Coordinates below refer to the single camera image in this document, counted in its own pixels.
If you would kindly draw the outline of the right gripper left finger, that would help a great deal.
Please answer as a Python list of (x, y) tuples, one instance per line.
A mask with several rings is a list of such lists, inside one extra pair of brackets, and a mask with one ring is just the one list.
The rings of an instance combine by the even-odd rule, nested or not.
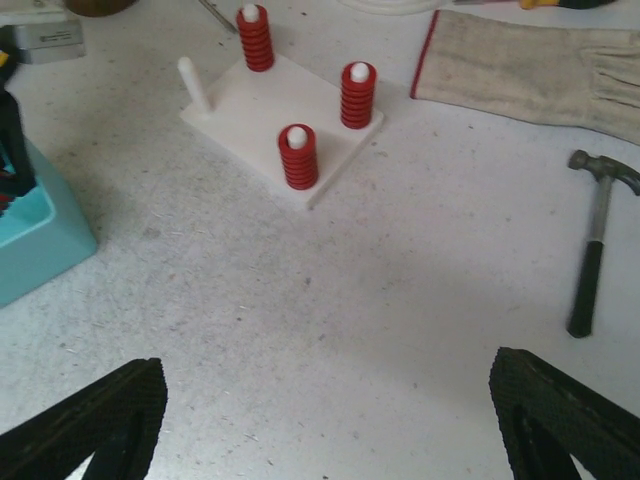
[(132, 360), (1, 435), (3, 479), (146, 477), (167, 405), (161, 360)]

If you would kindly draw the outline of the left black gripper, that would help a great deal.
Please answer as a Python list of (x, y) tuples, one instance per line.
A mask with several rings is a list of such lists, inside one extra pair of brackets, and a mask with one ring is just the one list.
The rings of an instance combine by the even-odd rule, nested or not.
[[(83, 31), (78, 20), (3, 26), (1, 50), (22, 64), (45, 64), (86, 55)], [(28, 193), (36, 185), (18, 102), (6, 89), (16, 70), (16, 64), (1, 65), (2, 193)]]

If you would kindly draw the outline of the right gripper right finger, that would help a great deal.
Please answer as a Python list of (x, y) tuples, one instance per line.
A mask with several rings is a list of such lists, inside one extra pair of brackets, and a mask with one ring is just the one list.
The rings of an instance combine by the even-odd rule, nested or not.
[(499, 348), (489, 388), (515, 479), (639, 477), (639, 418), (533, 353)]

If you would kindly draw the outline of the large red spring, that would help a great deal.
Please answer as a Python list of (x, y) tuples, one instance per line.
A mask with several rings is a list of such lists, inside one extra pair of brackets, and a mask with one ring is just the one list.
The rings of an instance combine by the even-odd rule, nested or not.
[(377, 71), (363, 61), (347, 64), (341, 74), (340, 119), (350, 129), (363, 129), (372, 120)]
[(245, 4), (236, 14), (236, 24), (247, 67), (265, 72), (275, 62), (267, 10), (260, 5)]
[(281, 130), (277, 143), (288, 186), (295, 190), (313, 187), (319, 178), (314, 130), (306, 124), (290, 124)]

